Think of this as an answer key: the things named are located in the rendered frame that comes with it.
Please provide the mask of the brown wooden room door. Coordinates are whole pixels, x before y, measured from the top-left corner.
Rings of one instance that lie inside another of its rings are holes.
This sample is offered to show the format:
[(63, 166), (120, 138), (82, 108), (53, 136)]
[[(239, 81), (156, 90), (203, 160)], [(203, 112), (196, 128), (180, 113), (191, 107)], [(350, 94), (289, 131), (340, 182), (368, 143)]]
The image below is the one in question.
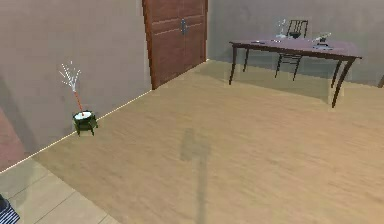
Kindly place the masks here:
[[(142, 0), (152, 89), (206, 61), (208, 0)], [(181, 33), (181, 19), (187, 31)]]

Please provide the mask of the house plant in green pot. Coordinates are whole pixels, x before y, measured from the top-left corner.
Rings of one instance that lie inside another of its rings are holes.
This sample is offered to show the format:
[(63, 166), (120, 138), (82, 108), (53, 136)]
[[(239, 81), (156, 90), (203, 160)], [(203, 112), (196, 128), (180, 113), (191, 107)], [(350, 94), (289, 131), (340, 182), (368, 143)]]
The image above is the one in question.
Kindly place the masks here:
[(96, 115), (93, 111), (85, 110), (83, 108), (77, 91), (77, 81), (79, 76), (82, 74), (82, 70), (76, 68), (73, 62), (70, 61), (68, 64), (61, 64), (59, 74), (62, 76), (61, 82), (67, 85), (74, 94), (79, 108), (79, 111), (72, 115), (72, 122), (77, 135), (81, 136), (82, 132), (90, 131), (91, 135), (94, 136), (94, 129), (99, 127)]

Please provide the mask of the clear glass vase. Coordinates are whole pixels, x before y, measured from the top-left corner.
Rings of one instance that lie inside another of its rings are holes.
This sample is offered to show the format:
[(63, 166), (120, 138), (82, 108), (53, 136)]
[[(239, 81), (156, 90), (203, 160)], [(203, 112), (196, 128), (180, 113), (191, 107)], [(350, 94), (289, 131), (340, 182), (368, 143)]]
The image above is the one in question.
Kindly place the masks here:
[(286, 25), (286, 19), (282, 19), (281, 21), (278, 22), (279, 32), (276, 35), (277, 38), (286, 38), (286, 34), (284, 32), (285, 25)]

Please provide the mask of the dark wooden dining table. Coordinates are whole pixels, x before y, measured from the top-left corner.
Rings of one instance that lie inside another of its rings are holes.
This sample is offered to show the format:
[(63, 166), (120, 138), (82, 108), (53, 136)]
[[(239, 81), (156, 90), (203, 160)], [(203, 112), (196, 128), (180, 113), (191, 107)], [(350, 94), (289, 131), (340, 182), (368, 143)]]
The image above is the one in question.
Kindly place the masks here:
[(301, 55), (303, 57), (313, 57), (319, 59), (335, 60), (337, 62), (334, 75), (332, 77), (331, 87), (336, 87), (332, 99), (332, 107), (336, 106), (339, 92), (347, 76), (349, 69), (357, 59), (362, 59), (357, 47), (350, 42), (328, 41), (330, 49), (315, 49), (314, 43), (308, 38), (261, 38), (260, 41), (265, 44), (252, 44), (256, 40), (233, 40), (230, 41), (232, 47), (232, 64), (228, 84), (231, 85), (237, 65), (237, 52), (239, 49), (246, 50), (246, 56), (249, 56), (250, 50), (288, 53)]

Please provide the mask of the black slatted chair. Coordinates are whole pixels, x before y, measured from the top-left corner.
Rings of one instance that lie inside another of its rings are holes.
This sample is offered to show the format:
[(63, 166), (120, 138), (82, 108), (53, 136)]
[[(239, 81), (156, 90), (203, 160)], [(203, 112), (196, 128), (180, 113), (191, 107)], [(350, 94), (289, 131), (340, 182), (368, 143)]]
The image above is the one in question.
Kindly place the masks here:
[[(286, 20), (286, 25), (284, 29), (286, 38), (292, 37), (293, 39), (297, 39), (299, 37), (306, 37), (307, 30), (308, 30), (308, 23), (309, 23), (308, 20), (299, 20), (299, 19), (293, 19), (290, 21)], [(296, 78), (296, 74), (297, 74), (301, 59), (302, 59), (301, 55), (280, 53), (277, 61), (275, 75), (278, 75), (278, 72), (280, 71), (280, 67), (282, 64), (291, 64), (291, 65), (295, 65), (293, 78)]]

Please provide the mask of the dark striped object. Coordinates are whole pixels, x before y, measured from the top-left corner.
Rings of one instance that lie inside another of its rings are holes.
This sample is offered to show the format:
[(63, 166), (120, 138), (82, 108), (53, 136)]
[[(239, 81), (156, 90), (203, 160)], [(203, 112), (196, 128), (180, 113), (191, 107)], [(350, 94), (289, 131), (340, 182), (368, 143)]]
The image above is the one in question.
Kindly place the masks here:
[(17, 224), (20, 216), (10, 202), (0, 194), (0, 224)]

